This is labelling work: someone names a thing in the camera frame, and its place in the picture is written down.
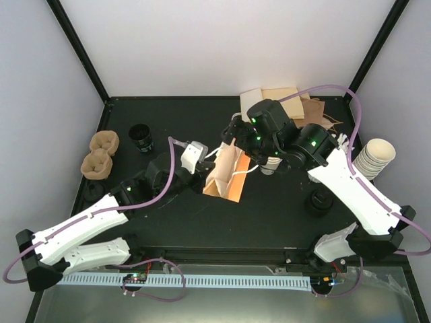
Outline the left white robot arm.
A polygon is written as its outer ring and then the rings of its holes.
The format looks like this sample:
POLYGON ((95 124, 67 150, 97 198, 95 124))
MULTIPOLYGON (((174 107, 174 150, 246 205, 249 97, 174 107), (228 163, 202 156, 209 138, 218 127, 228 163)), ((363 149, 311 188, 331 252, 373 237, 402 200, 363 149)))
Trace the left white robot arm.
POLYGON ((206 178, 216 165, 202 160, 191 167, 182 157, 172 176, 170 166, 170 154, 163 153, 145 170, 123 180, 68 220, 42 231, 24 229, 17 233, 15 238, 26 273, 24 281, 30 291, 44 291, 67 275, 98 266, 140 267, 145 253, 138 248, 135 236, 124 234, 95 244, 89 244, 89 240, 134 218, 135 205, 154 206, 154 199, 161 201, 188 188, 202 193, 206 178))

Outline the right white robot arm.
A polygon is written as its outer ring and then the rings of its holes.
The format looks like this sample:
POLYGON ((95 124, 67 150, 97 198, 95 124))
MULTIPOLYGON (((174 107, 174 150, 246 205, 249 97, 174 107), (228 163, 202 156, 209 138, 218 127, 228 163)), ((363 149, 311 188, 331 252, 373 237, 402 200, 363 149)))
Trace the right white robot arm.
POLYGON ((268 166, 272 157, 291 168, 304 170, 325 185, 356 217, 345 229, 321 236, 306 254, 306 263, 322 271, 330 262, 352 255, 380 260, 399 254, 403 241, 399 216, 416 212, 390 201, 375 186, 349 167, 344 151, 320 125, 297 128, 276 100, 264 99, 247 112, 248 121, 235 116, 222 131, 225 144, 237 148, 260 166, 268 166))

